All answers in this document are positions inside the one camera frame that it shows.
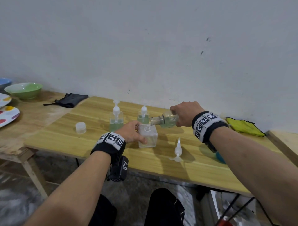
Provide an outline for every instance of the green bowl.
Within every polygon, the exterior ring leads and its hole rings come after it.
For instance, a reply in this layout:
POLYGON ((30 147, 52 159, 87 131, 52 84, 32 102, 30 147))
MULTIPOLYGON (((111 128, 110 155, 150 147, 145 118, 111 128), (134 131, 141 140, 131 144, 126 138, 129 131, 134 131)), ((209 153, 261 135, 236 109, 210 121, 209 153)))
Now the green bowl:
POLYGON ((5 91, 23 100, 35 98, 41 91, 42 84, 39 83, 18 83, 5 87, 5 91))

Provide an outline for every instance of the person's left hand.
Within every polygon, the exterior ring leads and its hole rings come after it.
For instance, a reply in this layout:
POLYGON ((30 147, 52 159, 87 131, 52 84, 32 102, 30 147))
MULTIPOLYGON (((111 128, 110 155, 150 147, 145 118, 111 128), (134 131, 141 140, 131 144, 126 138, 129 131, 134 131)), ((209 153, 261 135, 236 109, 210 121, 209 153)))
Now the person's left hand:
POLYGON ((142 144, 147 144, 145 137, 138 134, 136 130, 139 129, 139 125, 142 124, 137 120, 124 124, 120 129, 116 130, 115 133, 121 135, 126 143, 139 141, 142 144))

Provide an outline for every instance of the white pump head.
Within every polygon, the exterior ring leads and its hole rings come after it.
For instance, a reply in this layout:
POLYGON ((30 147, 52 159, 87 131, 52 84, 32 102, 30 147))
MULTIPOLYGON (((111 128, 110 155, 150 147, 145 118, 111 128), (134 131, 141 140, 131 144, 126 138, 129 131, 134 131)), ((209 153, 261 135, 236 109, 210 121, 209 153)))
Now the white pump head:
POLYGON ((147 107, 146 107, 146 103, 144 103, 144 106, 142 106, 142 109, 141 109, 141 114, 144 115, 144 114, 147 114, 147 107))
POLYGON ((182 158, 180 158, 180 155, 182 155, 182 148, 180 144, 180 138, 178 139, 177 147, 175 147, 175 158, 169 158, 170 160, 174 160, 175 162, 181 162, 182 158))
POLYGON ((113 108, 114 115, 120 114, 120 108, 118 107, 118 104, 120 103, 120 101, 114 100, 113 103, 115 104, 115 107, 113 108))

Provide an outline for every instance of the blue bowl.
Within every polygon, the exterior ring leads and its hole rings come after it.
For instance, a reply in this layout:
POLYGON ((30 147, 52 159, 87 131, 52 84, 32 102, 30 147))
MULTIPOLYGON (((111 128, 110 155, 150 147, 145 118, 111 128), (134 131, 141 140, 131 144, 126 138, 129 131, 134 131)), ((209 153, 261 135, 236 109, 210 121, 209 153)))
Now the blue bowl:
POLYGON ((223 157, 220 155, 219 152, 216 152, 215 156, 220 162, 226 164, 226 162, 224 161, 223 157))
POLYGON ((12 80, 9 78, 0 78, 0 91, 3 91, 5 87, 10 86, 12 80))

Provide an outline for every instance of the yellow cloth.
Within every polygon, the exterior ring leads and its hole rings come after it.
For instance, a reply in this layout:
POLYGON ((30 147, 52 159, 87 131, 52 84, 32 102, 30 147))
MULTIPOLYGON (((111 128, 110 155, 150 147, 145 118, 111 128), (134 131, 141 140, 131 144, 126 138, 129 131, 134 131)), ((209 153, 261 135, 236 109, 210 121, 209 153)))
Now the yellow cloth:
POLYGON ((236 120, 233 118, 226 118, 226 121, 236 132, 247 133, 258 137, 263 137, 266 135, 265 133, 260 131, 258 127, 256 127, 252 122, 248 122, 245 120, 236 120))

